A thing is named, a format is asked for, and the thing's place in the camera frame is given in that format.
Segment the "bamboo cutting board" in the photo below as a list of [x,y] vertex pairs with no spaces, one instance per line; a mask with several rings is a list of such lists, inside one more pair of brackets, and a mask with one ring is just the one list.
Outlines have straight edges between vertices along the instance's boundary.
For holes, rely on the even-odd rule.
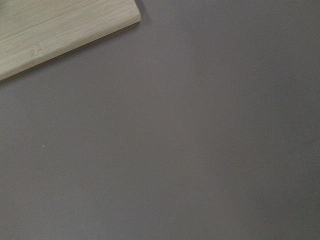
[[134,0],[2,0],[0,78],[140,22]]

